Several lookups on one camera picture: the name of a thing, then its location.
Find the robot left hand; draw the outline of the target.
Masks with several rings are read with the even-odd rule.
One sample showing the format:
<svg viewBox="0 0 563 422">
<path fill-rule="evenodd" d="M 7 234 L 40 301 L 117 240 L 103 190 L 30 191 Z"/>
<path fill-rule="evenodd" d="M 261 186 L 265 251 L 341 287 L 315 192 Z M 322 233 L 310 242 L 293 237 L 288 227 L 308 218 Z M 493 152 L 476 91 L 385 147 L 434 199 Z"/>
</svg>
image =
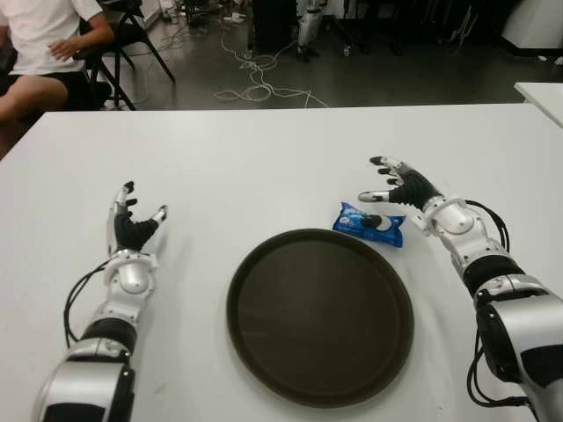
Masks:
<svg viewBox="0 0 563 422">
<path fill-rule="evenodd" d="M 130 198 L 134 190 L 134 181 L 123 184 L 109 207 L 106 220 L 106 250 L 109 257 L 123 250 L 141 251 L 168 217 L 168 207 L 163 205 L 149 219 L 133 221 L 133 213 L 129 208 L 137 203 L 137 198 Z"/>
</svg>

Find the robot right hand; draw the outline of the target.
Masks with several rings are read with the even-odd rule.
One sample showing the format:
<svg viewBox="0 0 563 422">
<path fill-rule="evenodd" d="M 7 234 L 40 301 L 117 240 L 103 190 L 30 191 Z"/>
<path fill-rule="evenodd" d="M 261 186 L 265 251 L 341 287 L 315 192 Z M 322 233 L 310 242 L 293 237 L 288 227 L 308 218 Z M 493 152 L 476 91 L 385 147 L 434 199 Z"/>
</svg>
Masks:
<svg viewBox="0 0 563 422">
<path fill-rule="evenodd" d="M 366 203 L 388 202 L 402 204 L 423 211 L 426 204 L 442 193 L 421 173 L 409 164 L 389 156 L 374 156 L 369 160 L 377 167 L 377 173 L 388 176 L 387 191 L 367 191 L 358 194 L 358 200 Z"/>
</svg>

